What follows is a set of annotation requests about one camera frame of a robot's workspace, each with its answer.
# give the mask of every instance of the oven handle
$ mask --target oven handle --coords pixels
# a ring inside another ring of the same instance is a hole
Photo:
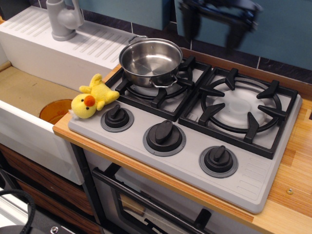
[[[205,226],[207,225],[211,213],[206,210],[202,209],[200,214],[198,215],[194,224],[191,222],[182,219],[181,217],[177,216],[176,214],[166,210],[159,204],[151,201],[148,197],[142,195],[141,193],[133,190],[129,186],[125,185],[123,182],[118,181],[114,178],[115,173],[121,167],[112,163],[105,172],[101,171],[98,167],[92,170],[92,175],[101,180],[102,182],[106,183],[110,187],[114,188],[120,193],[125,194],[129,198],[133,199],[134,201],[140,203],[141,205],[145,206],[146,208],[156,212],[157,214],[167,218],[168,220],[178,224],[180,227],[194,233],[194,234],[208,234],[208,232],[204,231]]]

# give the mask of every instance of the black burner grate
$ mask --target black burner grate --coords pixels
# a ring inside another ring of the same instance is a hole
[[[203,71],[202,75],[198,80],[193,82],[192,70],[198,69]],[[180,86],[174,93],[168,94],[166,89],[160,88],[158,94],[153,96],[144,95],[138,93],[134,88],[133,84],[123,77],[123,69],[119,69],[107,82],[108,87],[113,87],[117,84],[115,88],[116,91],[120,93],[118,101],[129,104],[131,106],[137,107],[141,110],[147,111],[151,114],[176,121],[181,115],[184,107],[187,105],[187,101],[192,98],[195,94],[197,86],[207,77],[212,68],[210,65],[196,62],[195,57],[190,56],[183,60],[183,63],[179,66],[179,73],[177,74],[178,82],[177,85]],[[180,104],[173,111],[168,111],[165,108],[164,101],[171,98],[175,98],[178,95],[185,93]]]
[[[214,78],[216,76],[224,78],[215,80]],[[221,84],[226,84],[229,90],[235,90],[236,82],[243,83],[248,87],[255,87],[258,90],[262,90],[256,96],[257,99],[272,99],[272,102],[275,104],[275,108],[263,105],[258,106],[260,111],[271,116],[272,119],[270,121],[263,126],[259,126],[259,123],[256,121],[252,113],[248,112],[248,128],[237,128],[229,126],[214,117],[225,107],[225,104],[219,103],[207,106],[206,97],[224,97],[224,93],[219,91],[217,87]],[[279,86],[279,82],[276,80],[272,83],[268,83],[259,79],[241,75],[238,73],[237,69],[228,71],[221,68],[214,68],[209,77],[202,82],[198,92],[189,102],[188,106],[179,118],[179,123],[229,144],[272,159],[297,94],[298,92],[296,90]],[[286,108],[284,107],[286,111],[282,110],[282,103],[279,98],[280,95],[287,96],[290,99],[288,106]],[[195,121],[188,118],[188,116],[192,113],[192,109],[197,102],[200,102],[203,113],[199,117],[198,121]],[[265,148],[261,145],[253,143],[254,137],[258,133],[268,131],[273,126],[278,126],[278,131],[271,148]],[[235,133],[244,135],[244,137],[237,136]]]

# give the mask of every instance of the screw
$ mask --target screw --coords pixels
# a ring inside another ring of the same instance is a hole
[[[52,228],[51,228],[51,234],[58,233],[58,231],[59,231],[59,228],[58,228],[58,227],[52,227]]]
[[[289,195],[292,195],[292,194],[293,194],[293,190],[292,190],[292,189],[288,189],[286,192],[287,192]]]

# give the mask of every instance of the wooden cabinet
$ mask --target wooden cabinet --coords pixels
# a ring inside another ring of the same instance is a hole
[[[37,206],[85,231],[99,234],[86,193],[78,186],[0,144],[1,166]]]

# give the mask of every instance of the stuffed toy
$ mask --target stuffed toy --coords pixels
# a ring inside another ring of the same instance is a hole
[[[73,118],[90,118],[96,110],[100,111],[103,107],[119,98],[119,92],[112,91],[102,81],[102,75],[96,74],[91,79],[89,86],[81,86],[79,94],[72,101],[70,113]]]

